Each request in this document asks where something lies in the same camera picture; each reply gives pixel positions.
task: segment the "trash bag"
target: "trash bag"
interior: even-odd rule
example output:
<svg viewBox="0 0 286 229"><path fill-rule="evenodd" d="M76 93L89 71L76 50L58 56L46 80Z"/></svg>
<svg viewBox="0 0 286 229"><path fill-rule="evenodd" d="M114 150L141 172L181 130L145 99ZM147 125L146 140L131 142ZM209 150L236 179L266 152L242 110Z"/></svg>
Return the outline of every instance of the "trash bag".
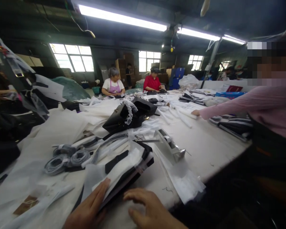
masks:
<svg viewBox="0 0 286 229"><path fill-rule="evenodd" d="M59 83L64 86L63 98L69 101L80 100L91 98L90 95L82 88L76 81L66 78L64 76L59 76L52 81Z"/></svg>
<svg viewBox="0 0 286 229"><path fill-rule="evenodd" d="M189 91L198 88L199 80L195 76L188 74L179 80L179 85L182 91Z"/></svg>
<svg viewBox="0 0 286 229"><path fill-rule="evenodd" d="M143 90L145 79L139 80L136 82L136 88L141 88Z"/></svg>
<svg viewBox="0 0 286 229"><path fill-rule="evenodd" d="M125 91L125 95L130 95L130 94L135 94L135 93L138 93L138 92L142 92L143 93L143 89L141 88L135 88L135 89L129 89L127 91Z"/></svg>

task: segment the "pink apron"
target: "pink apron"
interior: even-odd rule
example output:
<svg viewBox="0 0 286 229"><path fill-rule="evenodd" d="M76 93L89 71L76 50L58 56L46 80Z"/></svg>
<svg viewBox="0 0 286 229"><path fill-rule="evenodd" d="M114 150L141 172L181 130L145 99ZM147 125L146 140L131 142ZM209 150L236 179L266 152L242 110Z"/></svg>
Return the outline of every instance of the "pink apron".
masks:
<svg viewBox="0 0 286 229"><path fill-rule="evenodd" d="M114 86L111 86L111 80L110 80L110 88L109 88L109 93L120 93L121 92L121 89L120 89L120 86L119 86L119 83L117 81L117 86L114 87Z"/></svg>

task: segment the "pink long-sleeve shirt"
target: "pink long-sleeve shirt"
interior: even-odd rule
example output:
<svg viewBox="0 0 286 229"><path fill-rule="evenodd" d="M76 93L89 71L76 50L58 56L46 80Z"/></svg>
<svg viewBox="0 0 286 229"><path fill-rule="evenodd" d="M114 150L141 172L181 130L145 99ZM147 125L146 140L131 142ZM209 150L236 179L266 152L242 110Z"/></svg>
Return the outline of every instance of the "pink long-sleeve shirt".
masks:
<svg viewBox="0 0 286 229"><path fill-rule="evenodd" d="M200 110L203 119L248 112L257 122L286 138L286 87L258 86L233 100Z"/></svg>

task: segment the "ceiling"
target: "ceiling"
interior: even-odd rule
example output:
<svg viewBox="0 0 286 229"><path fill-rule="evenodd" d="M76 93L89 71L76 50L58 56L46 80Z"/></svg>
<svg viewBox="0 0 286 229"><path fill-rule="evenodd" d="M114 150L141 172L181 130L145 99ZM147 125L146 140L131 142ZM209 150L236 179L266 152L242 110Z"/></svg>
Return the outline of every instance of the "ceiling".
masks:
<svg viewBox="0 0 286 229"><path fill-rule="evenodd" d="M82 29L93 31L96 39L82 32L68 14L64 0L0 0L0 36L45 40L49 37L84 37L91 44L129 46L133 44L165 44L170 47L172 30L159 32L151 29L85 18L69 8ZM94 0L88 1L111 10L137 15L171 26L181 24L221 36L229 34L243 40L281 33L286 29L286 1L279 0L211 0L210 8L200 17L203 0ZM181 52L206 50L209 40L176 36L173 46ZM222 41L219 52L239 45Z"/></svg>

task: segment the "window frame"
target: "window frame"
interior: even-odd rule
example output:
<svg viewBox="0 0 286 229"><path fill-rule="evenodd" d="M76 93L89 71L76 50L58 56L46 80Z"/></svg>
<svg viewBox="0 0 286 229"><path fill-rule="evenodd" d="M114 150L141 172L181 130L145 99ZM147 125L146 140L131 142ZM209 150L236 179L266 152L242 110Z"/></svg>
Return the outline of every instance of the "window frame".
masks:
<svg viewBox="0 0 286 229"><path fill-rule="evenodd" d="M57 44L57 45L63 45L63 46L64 46L64 48L65 48L66 53L56 53L56 52L54 52L54 51L53 51L53 49L51 48L51 44L54 44L54 45L56 45L56 44ZM50 50L51 50L51 52L52 52L52 55L53 55L53 57L54 57L54 59L55 59L55 62L56 62L56 64L57 64L57 66L58 66L59 68L61 68L61 67L60 67L60 65L59 65L59 63L58 63L58 61L57 61L57 59L56 59L56 57L55 57L55 55L54 55L54 54L67 55L67 56L68 56L68 59L69 59L69 61L70 61L70 64L71 64L71 66L72 66L72 68L73 68L73 69L71 69L71 72L73 72L73 73L86 73L86 72L91 73L91 72L94 72L94 65L93 65L92 51L91 51L90 46L86 46L86 45L75 45L75 46L77 46L77 47L78 47L79 54L69 54L69 53L68 53L68 50L67 50L67 48L66 48L66 45L73 45L73 44L49 43L49 48L50 48ZM90 48L90 51L91 51L91 55L88 55L88 54L80 54L79 46L89 47L89 48ZM75 67L74 67L74 65L73 65L73 62L72 62L71 56L80 56L80 59L82 60L82 63L83 63L83 66L84 66L84 70L85 70L84 72L80 72L80 71L76 71L76 70L75 70ZM93 71L87 71L87 70L86 70L85 63L84 63L84 60L83 60L82 56L88 56L88 57L91 57L91 59L92 59Z"/></svg>
<svg viewBox="0 0 286 229"><path fill-rule="evenodd" d="M227 67L229 66L231 61L230 60L226 60L226 61L221 61L220 63L224 66L225 69L227 69ZM221 66L221 64L219 64L219 71L223 71L224 70L223 67Z"/></svg>
<svg viewBox="0 0 286 229"><path fill-rule="evenodd" d="M147 57L147 52L152 52L152 51L139 50L139 53L140 53L140 52L146 52L146 57L145 57L145 58L139 56L139 61L140 61L140 59L145 59L145 64L146 64L146 65L145 65L145 69L146 69L146 71L143 71L143 72L150 72L150 69L147 70L147 60L148 60L148 59L153 60L153 63L155 62L155 60L159 60L159 63L161 63L161 58L162 58L162 53L161 53L161 52L153 52L153 58ZM160 53L160 59L155 58L155 53Z"/></svg>
<svg viewBox="0 0 286 229"><path fill-rule="evenodd" d="M192 68L192 71L194 71L194 70L198 70L198 71L199 71L199 70L201 69L203 59L204 59L204 56L201 56L201 55L190 55L189 58L188 58L187 64L189 64L190 61L192 62L191 64L193 64L194 61L195 61L195 62L200 62L200 65L199 65L199 68L198 68L198 69L194 69L194 66L193 66L193 68Z"/></svg>

